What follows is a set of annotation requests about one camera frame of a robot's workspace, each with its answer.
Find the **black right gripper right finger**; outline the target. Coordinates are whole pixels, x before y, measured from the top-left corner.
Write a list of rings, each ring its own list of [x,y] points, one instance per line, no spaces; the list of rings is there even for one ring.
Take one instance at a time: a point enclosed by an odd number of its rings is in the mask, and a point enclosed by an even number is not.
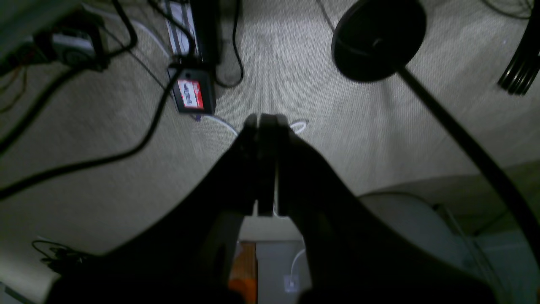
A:
[[[261,204],[278,205],[305,241],[312,288],[301,304],[495,304],[492,288],[408,241],[363,206],[329,163],[262,114]]]

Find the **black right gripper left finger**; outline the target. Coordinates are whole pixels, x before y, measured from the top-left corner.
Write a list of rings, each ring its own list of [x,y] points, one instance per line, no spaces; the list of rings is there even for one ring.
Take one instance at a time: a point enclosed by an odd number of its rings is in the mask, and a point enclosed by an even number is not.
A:
[[[146,231],[62,275],[48,304],[242,304],[228,278],[253,213],[257,115],[199,185]]]

